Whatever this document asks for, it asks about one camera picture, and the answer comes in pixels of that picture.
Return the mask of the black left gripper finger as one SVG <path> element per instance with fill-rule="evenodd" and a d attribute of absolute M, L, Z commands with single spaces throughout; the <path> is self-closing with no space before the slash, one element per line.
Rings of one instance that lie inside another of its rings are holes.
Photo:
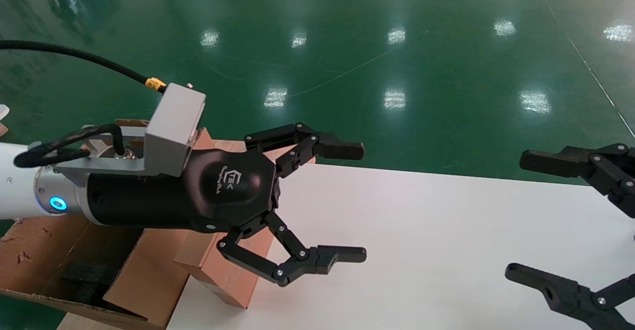
<path fill-rule="evenodd" d="M 342 141 L 334 133 L 317 132 L 306 124 L 289 124 L 244 138 L 246 149 L 261 153 L 291 147 L 275 159 L 276 175 L 285 178 L 316 156 L 326 159 L 361 160 L 365 147 L 361 142 Z"/>
<path fill-rule="evenodd" d="M 363 263 L 367 260 L 364 247 L 305 247 L 274 212 L 261 221 L 287 251 L 286 262 L 276 264 L 264 256 L 239 246 L 242 233 L 231 231 L 217 244 L 220 254 L 229 262 L 246 269 L 269 282 L 285 287 L 303 275 L 327 275 L 337 263 Z"/>

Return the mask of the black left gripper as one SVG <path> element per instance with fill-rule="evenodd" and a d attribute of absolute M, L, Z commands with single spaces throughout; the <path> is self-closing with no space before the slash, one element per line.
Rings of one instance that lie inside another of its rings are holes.
<path fill-rule="evenodd" d="M 276 167 L 257 150 L 194 150 L 181 176 L 91 174 L 88 208 L 100 224 L 256 233 L 272 210 Z"/>

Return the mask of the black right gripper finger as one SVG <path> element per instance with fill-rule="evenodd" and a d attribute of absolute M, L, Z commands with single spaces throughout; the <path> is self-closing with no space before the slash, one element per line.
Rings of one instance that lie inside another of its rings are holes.
<path fill-rule="evenodd" d="M 519 263 L 510 263 L 506 279 L 540 291 L 551 311 L 585 323 L 592 330 L 633 330 L 617 306 L 635 296 L 635 276 L 593 292 L 580 283 Z"/>
<path fill-rule="evenodd" d="M 599 149 L 567 145 L 559 153 L 526 150 L 519 166 L 561 178 L 581 178 L 628 217 L 635 217 L 633 147 L 617 143 Z"/>

